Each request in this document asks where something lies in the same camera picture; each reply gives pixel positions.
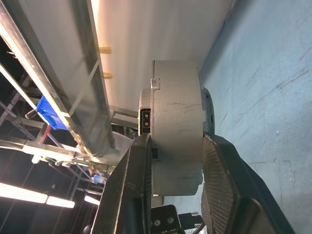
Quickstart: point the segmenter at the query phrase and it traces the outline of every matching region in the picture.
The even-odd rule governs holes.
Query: metal beam
[[[5,109],[10,115],[17,117],[17,115],[15,115],[10,109],[7,108],[6,105],[4,105],[1,101],[0,101],[0,106]],[[20,125],[19,123],[14,123],[12,122],[12,124],[14,124],[20,131],[22,131],[24,134],[27,135],[27,137],[31,140],[35,140],[36,138],[26,129],[24,129],[24,127],[22,125]]]
[[[109,158],[107,158],[108,155],[105,155],[105,157],[95,157],[52,145],[40,144],[29,140],[25,141],[24,139],[10,136],[0,136],[0,148],[20,150],[31,155],[46,156],[55,159],[58,161],[58,164],[62,164],[63,162],[83,162],[82,160],[102,163],[107,165],[108,172],[112,172],[119,162],[117,155],[114,154]]]
[[[138,118],[138,112],[136,111],[131,111],[131,110],[115,107],[115,106],[109,106],[109,109],[112,110],[112,112],[115,112],[116,114]]]
[[[15,115],[11,110],[9,110],[9,109],[7,108],[7,106],[4,105],[1,101],[0,101],[0,106],[1,106],[3,109],[7,110],[8,113],[9,113],[11,116],[17,117],[17,115]],[[22,130],[23,132],[25,132],[25,134],[27,134],[31,140],[35,140],[35,139],[36,139],[36,138],[35,138],[32,134],[30,134],[26,129],[24,129],[22,126],[20,126],[20,124],[18,124],[18,123],[13,123],[13,124],[14,124],[15,126],[17,126],[20,130]],[[48,133],[48,137],[49,137],[57,146],[59,146],[60,148],[63,148],[62,144],[60,144],[50,133]]]
[[[35,97],[29,97],[29,99],[35,104],[38,105],[40,99],[39,98],[35,98]],[[23,99],[22,96],[19,96],[19,101],[25,101],[25,99]]]
[[[60,64],[62,64],[62,66],[67,66],[69,70],[73,71],[81,68],[83,72],[76,76],[73,75],[72,77],[76,82],[79,82],[86,79],[85,75],[89,71],[89,56],[96,55],[98,63],[101,64],[98,43],[95,44],[95,47],[89,46],[89,42],[91,42],[92,39],[96,40],[97,42],[96,36],[94,37],[95,24],[94,18],[92,17],[92,6],[89,1],[61,2],[62,6],[68,9],[68,12],[61,10],[59,11],[59,9],[62,9],[62,7],[54,7],[53,10],[57,15],[61,14],[62,16],[69,16],[70,19],[73,20],[74,24],[71,25],[71,30],[77,33],[73,33],[69,40],[72,38],[77,39],[74,40],[76,42],[73,48],[78,46],[79,49],[83,51],[83,59],[81,60],[80,57],[71,57],[71,59],[63,59],[62,61],[65,63],[62,62]],[[63,92],[60,92],[58,88],[56,88],[57,84],[61,84],[63,86],[66,83],[71,86],[75,84],[75,82],[73,81],[72,83],[68,83],[66,77],[63,77],[63,75],[57,76],[53,72],[53,69],[50,69],[52,67],[51,63],[53,63],[55,60],[59,60],[60,57],[65,58],[67,55],[70,56],[73,53],[62,50],[62,46],[66,46],[66,42],[61,44],[61,47],[58,46],[58,53],[54,53],[53,50],[51,51],[48,49],[49,46],[43,47],[40,41],[40,38],[42,38],[40,36],[46,34],[47,28],[49,28],[49,36],[54,37],[56,40],[59,39],[58,34],[63,33],[62,29],[51,28],[48,24],[43,24],[42,28],[34,33],[32,30],[33,25],[28,24],[27,22],[29,20],[32,21],[39,19],[40,14],[35,16],[26,14],[22,9],[21,4],[22,3],[20,2],[12,4],[11,1],[0,1],[0,35],[10,46],[12,52],[19,59],[20,63],[23,65],[24,69],[29,74],[33,82],[40,89],[64,125],[68,128],[68,131],[72,134],[78,143],[80,150],[82,152],[96,154],[99,151],[109,152],[110,149],[114,149],[114,139],[112,137],[110,124],[108,123],[107,126],[104,124],[101,125],[103,121],[106,121],[104,117],[109,115],[107,95],[105,92],[105,82],[102,80],[101,76],[98,75],[98,73],[102,74],[102,67],[100,66],[99,71],[96,71],[97,75],[94,76],[94,79],[96,79],[96,85],[92,84],[92,86],[94,86],[93,94],[97,98],[92,103],[93,106],[98,110],[98,116],[103,117],[103,121],[99,121],[98,126],[101,125],[100,127],[108,127],[109,129],[106,136],[104,134],[99,134],[98,137],[94,137],[92,140],[90,140],[90,133],[87,132],[87,127],[84,128],[86,124],[81,125],[82,121],[88,121],[89,119],[84,118],[84,114],[81,114],[81,118],[84,119],[81,120],[81,118],[79,118],[80,120],[77,121],[76,119],[70,118],[67,111],[68,97],[76,97],[78,93],[69,88],[66,89],[66,93],[64,94]],[[48,6],[51,8],[52,5],[46,4],[43,7]],[[30,4],[28,7],[29,9],[33,9],[33,7],[36,7],[36,4]],[[20,20],[21,17],[15,17],[21,15],[25,16],[26,20]],[[84,24],[83,27],[81,26],[81,23],[86,20],[91,23],[92,29],[89,27],[89,23]],[[28,30],[31,31],[29,34],[24,33],[26,28],[30,28],[30,30]],[[55,54],[62,55],[62,53],[66,56],[55,56]]]
[[[72,174],[74,174],[74,176],[76,176],[78,179],[81,178],[80,175],[78,175],[73,169],[71,169],[70,167],[67,167],[67,170],[70,171]]]
[[[22,77],[22,80],[24,80],[24,81],[22,81],[22,85],[27,86],[31,82],[31,79],[30,79],[30,77],[27,74],[24,75],[24,76],[27,76],[27,77],[25,79],[23,79],[24,77]],[[20,93],[16,92],[14,94],[13,98],[11,99],[10,104],[7,106],[7,109],[11,111],[13,109],[14,105],[17,103],[17,101],[20,98],[23,99],[23,97],[20,95]],[[9,114],[8,110],[5,110],[3,112],[3,114],[1,115],[1,117],[0,117],[0,126],[3,124],[3,122],[6,119],[6,117],[8,116],[8,114]]]
[[[51,129],[51,126],[48,125],[47,123],[44,123],[44,126],[39,131],[39,133],[38,133],[38,135],[36,137],[35,142],[43,144],[45,142],[48,134],[49,134],[50,129]],[[41,155],[35,154],[35,155],[33,155],[33,158],[32,158],[31,161],[32,161],[32,163],[39,163],[40,159],[41,159]]]
[[[80,180],[81,180],[81,181],[90,182],[90,180],[89,180],[89,179],[87,179],[87,178],[80,178]]]
[[[72,107],[70,108],[70,110],[68,112],[69,116],[73,115],[76,107],[81,102],[81,100],[82,100],[82,98],[83,98],[87,88],[89,87],[89,85],[90,85],[90,83],[91,83],[91,81],[92,81],[92,79],[94,77],[94,73],[96,72],[97,68],[98,68],[98,61],[96,61],[96,63],[94,64],[93,69],[92,69],[91,73],[89,74],[88,79],[85,81],[82,90],[80,91],[80,93],[78,94],[78,96],[77,96],[76,100],[74,101]]]
[[[78,180],[77,180],[77,182],[75,183],[74,189],[73,189],[73,191],[72,191],[72,193],[71,193],[71,195],[70,195],[70,200],[71,200],[71,201],[73,200],[74,195],[75,195],[75,193],[76,193],[78,184],[79,184],[79,182],[80,182],[80,180],[81,180],[81,175],[82,175],[82,171],[79,172]]]
[[[95,188],[95,189],[104,189],[104,185],[103,184],[91,184],[90,187]]]
[[[29,99],[29,96],[22,89],[20,84],[11,76],[11,74],[5,69],[5,67],[1,63],[0,72],[13,85],[13,87],[19,92],[19,94],[28,102],[31,108],[35,110],[37,108],[36,105]]]
[[[95,184],[95,182],[92,180],[91,176],[90,176],[88,173],[86,173],[86,172],[84,171],[83,168],[81,168],[81,167],[80,167],[79,165],[77,165],[77,164],[76,164],[76,166],[88,177],[88,179],[90,180],[91,183],[94,183],[94,184]]]
[[[40,89],[35,87],[25,87],[22,86],[22,89],[28,94],[28,95],[42,95],[42,92]]]
[[[27,119],[27,118],[13,117],[11,115],[7,116],[5,119],[14,123],[18,123],[18,124],[23,123],[26,126],[31,126],[35,128],[42,128],[43,125],[45,124],[44,122],[39,122],[39,121]]]
[[[125,127],[128,127],[128,128],[138,129],[138,124],[132,123],[132,122],[129,122],[129,121],[125,121],[125,120],[122,120],[122,119],[118,119],[118,118],[115,118],[115,117],[112,118],[111,123],[114,123],[114,124],[117,124],[117,125],[121,125],[121,126],[125,126]]]
[[[96,194],[96,195],[102,196],[101,192],[96,192],[96,191],[92,191],[92,190],[89,190],[89,189],[83,190],[82,188],[77,188],[77,190],[83,191],[83,192],[86,191],[87,193],[90,193],[90,194]]]

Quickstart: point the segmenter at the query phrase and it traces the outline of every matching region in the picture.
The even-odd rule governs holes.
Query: blue bin
[[[37,112],[42,114],[42,116],[48,121],[51,127],[55,129],[64,129],[67,130],[66,126],[63,124],[62,120],[53,110],[50,103],[45,99],[44,96],[40,99],[37,105]]]

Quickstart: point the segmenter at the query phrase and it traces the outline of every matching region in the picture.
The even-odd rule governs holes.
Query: mesh panel
[[[213,233],[213,221],[211,218],[211,212],[209,202],[206,195],[206,185],[204,184],[203,194],[201,196],[201,216],[207,226],[209,234]]]
[[[151,208],[152,208],[152,160],[151,154],[147,155],[147,168],[146,168],[146,183],[145,183],[145,196],[147,208],[147,223],[151,223]]]
[[[224,234],[235,201],[235,193],[216,145],[204,137],[204,175],[212,216],[212,233]]]

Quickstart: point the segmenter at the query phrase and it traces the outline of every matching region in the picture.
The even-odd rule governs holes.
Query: ceiling light
[[[99,205],[99,201],[90,196],[85,196],[84,200],[95,205]]]
[[[45,203],[48,197],[46,194],[41,194],[28,189],[22,189],[2,183],[0,183],[0,196],[37,203]]]
[[[75,203],[73,201],[61,199],[54,196],[49,196],[46,203],[48,205],[61,206],[66,208],[73,208],[75,206]]]

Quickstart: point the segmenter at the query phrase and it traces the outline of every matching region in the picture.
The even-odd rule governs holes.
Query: floor
[[[311,25],[312,1],[241,0],[200,72],[216,134],[264,179],[297,234],[312,229]],[[164,203],[200,211],[201,189]]]

